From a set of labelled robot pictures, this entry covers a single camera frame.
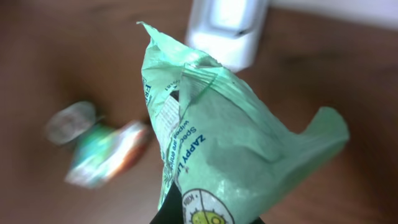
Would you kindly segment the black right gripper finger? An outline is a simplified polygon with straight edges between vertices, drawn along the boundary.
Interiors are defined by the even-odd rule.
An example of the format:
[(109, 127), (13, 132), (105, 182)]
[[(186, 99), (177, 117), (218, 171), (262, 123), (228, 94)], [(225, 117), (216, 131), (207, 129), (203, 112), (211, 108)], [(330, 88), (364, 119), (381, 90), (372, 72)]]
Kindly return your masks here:
[(150, 224), (183, 224), (182, 194), (175, 183)]

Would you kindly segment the teal snack packet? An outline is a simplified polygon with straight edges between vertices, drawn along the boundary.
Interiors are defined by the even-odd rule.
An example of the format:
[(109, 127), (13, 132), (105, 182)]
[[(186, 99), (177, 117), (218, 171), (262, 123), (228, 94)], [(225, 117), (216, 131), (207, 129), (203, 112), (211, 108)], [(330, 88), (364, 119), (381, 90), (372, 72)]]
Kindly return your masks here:
[(142, 82), (164, 163), (158, 211), (175, 183), (183, 223), (259, 223), (348, 142), (333, 108), (320, 108), (293, 133), (210, 55), (145, 30)]

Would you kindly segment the small teal tissue pack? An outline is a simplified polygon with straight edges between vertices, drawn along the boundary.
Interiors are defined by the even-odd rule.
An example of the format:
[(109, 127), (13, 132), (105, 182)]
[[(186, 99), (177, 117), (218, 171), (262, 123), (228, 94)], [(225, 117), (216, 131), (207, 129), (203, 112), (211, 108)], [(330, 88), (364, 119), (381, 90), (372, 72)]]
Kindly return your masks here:
[(102, 185), (108, 175), (107, 160), (118, 138), (114, 128), (96, 124), (78, 137), (65, 182), (93, 189)]

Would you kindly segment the orange snack packet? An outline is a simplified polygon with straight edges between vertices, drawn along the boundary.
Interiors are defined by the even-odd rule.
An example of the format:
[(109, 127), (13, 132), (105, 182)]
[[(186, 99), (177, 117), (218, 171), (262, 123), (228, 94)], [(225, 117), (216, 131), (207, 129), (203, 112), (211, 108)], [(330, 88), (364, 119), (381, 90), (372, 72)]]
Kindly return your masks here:
[(142, 156), (150, 140), (150, 128), (142, 121), (131, 121), (114, 132), (114, 143), (106, 160), (106, 180), (130, 169)]

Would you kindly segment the round green tape measure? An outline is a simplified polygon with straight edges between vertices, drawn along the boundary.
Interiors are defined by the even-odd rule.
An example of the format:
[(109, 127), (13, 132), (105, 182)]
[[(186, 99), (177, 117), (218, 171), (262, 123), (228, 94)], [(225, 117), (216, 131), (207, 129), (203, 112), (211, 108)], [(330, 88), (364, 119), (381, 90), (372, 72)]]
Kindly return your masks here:
[(92, 102), (79, 101), (49, 119), (45, 125), (45, 137), (54, 145), (63, 146), (86, 133), (102, 118)]

